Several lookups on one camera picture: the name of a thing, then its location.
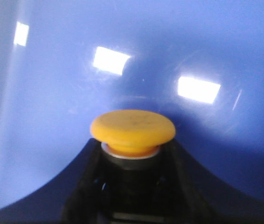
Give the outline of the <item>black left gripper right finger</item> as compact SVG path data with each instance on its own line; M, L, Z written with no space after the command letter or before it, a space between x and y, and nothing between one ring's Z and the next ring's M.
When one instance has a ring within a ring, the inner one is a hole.
M161 146L173 185L171 224L264 224L264 202L225 183L175 139Z

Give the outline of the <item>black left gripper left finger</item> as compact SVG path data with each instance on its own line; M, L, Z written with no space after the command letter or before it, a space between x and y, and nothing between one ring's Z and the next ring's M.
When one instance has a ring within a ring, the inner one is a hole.
M80 153L54 178L33 193L0 209L0 224L56 224L64 204L91 163L100 154L101 143L91 138Z

